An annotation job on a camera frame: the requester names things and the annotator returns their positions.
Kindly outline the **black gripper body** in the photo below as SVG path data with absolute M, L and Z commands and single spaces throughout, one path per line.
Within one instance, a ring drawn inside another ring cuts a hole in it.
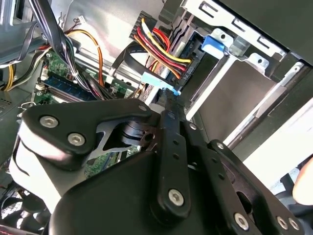
M 189 169 L 191 212 L 172 225 L 153 215 L 154 154 L 137 154 L 77 184 L 58 202 L 52 235 L 231 235 L 203 175 Z

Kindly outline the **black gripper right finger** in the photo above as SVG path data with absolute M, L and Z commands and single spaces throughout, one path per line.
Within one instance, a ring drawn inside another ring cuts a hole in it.
M 187 149 L 212 196 L 217 230 L 222 235 L 301 235 L 303 226 L 266 186 L 219 140 L 206 143 L 187 121 L 181 98 L 172 103 L 183 125 Z

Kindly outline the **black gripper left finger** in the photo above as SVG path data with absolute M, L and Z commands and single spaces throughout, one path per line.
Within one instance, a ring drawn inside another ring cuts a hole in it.
M 191 211 L 187 140 L 168 94 L 161 113 L 138 99 L 38 105 L 27 109 L 19 147 L 55 169 L 77 171 L 102 151 L 128 145 L 156 155 L 150 208 L 159 221 L 182 221 Z

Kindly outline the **pale person hand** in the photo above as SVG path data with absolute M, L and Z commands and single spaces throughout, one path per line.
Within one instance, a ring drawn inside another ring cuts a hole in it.
M 310 159 L 300 170 L 293 187 L 294 200 L 302 205 L 313 205 L 313 159 Z

